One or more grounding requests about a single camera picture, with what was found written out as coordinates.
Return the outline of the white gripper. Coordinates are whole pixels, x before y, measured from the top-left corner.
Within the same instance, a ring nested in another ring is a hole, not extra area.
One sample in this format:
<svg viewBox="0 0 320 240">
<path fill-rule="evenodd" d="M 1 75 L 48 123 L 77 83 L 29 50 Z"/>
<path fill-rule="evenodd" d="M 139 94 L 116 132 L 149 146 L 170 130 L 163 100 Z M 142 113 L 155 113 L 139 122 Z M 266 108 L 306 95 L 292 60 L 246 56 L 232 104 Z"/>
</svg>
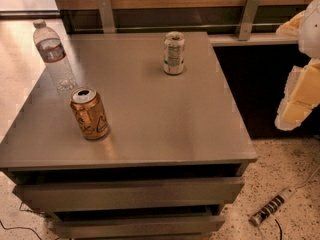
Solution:
<svg viewBox="0 0 320 240">
<path fill-rule="evenodd" d="M 280 25 L 276 34 L 298 36 L 300 52 L 313 58 L 303 68 L 292 68 L 277 110 L 275 126 L 279 130 L 291 131 L 320 104 L 320 0 L 313 0 L 305 12 L 299 12 Z"/>
</svg>

